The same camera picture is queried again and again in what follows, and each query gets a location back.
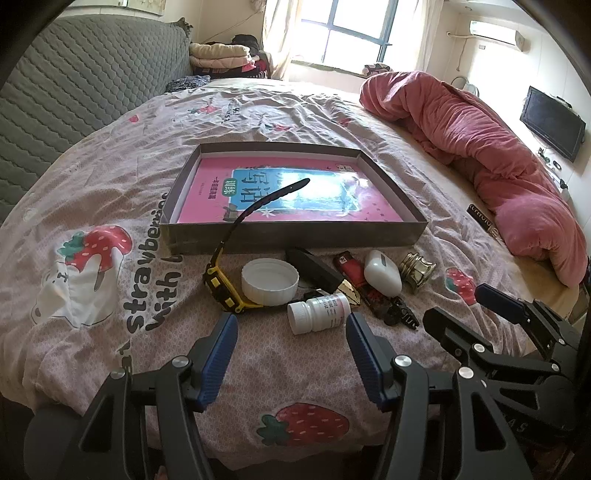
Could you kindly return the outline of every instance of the window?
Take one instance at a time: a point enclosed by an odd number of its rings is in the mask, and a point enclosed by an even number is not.
[[[394,59],[398,1],[304,0],[294,60],[361,73],[365,64]]]

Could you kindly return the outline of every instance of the bed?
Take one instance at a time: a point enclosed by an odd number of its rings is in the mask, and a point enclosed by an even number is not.
[[[489,339],[496,352],[531,349],[520,328],[469,307],[446,288],[448,268],[476,284],[540,299],[564,316],[576,302],[578,291],[562,285],[549,264],[513,257],[471,219],[471,203],[487,213],[471,184],[426,154],[409,133],[364,111],[356,96],[305,83],[216,80],[154,97],[90,134],[61,155],[8,215],[0,228],[4,396],[33,409],[57,401],[82,413],[111,370],[157,369],[210,332],[221,311],[201,282],[209,257],[170,255],[157,222],[195,146],[220,141],[337,145],[375,159],[429,220],[414,249],[438,266],[416,295],[408,286],[402,292],[419,319],[439,306]],[[95,239],[111,241],[105,244],[109,255],[65,265]],[[400,262],[409,250],[385,253]],[[353,250],[358,258],[365,252]],[[315,253],[330,263],[336,251]],[[259,256],[225,255],[222,267],[239,284],[241,266]],[[421,327],[388,327],[366,307],[361,312],[398,353],[425,367],[457,368]],[[308,435],[303,445],[263,442],[263,417],[314,411],[335,422],[322,440]],[[388,419],[365,395],[344,329],[294,336],[279,310],[239,317],[238,344],[218,399],[197,422],[208,455],[238,469],[376,444]],[[157,446],[153,411],[148,426]]]

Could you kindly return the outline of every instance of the white plastic object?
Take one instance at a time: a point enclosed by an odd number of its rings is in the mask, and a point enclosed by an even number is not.
[[[258,258],[242,267],[242,292],[265,307],[286,304],[296,295],[298,271],[276,258]]]
[[[294,335],[338,327],[350,313],[349,300],[340,292],[287,306],[287,317]]]
[[[365,258],[365,280],[388,298],[398,297],[402,292],[402,280],[396,264],[379,250],[372,250]]]

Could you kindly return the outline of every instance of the stack of folded clothes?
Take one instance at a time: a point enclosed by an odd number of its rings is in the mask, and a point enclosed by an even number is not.
[[[258,42],[251,35],[237,35],[231,45],[189,45],[189,61],[195,75],[219,78],[266,78],[268,62],[259,56]]]

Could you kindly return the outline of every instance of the white bottle cap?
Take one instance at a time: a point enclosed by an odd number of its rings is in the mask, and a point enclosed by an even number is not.
[[[287,317],[290,320],[291,331],[294,332],[294,335],[312,331],[312,318],[309,310],[310,307],[304,301],[290,303],[287,306]]]

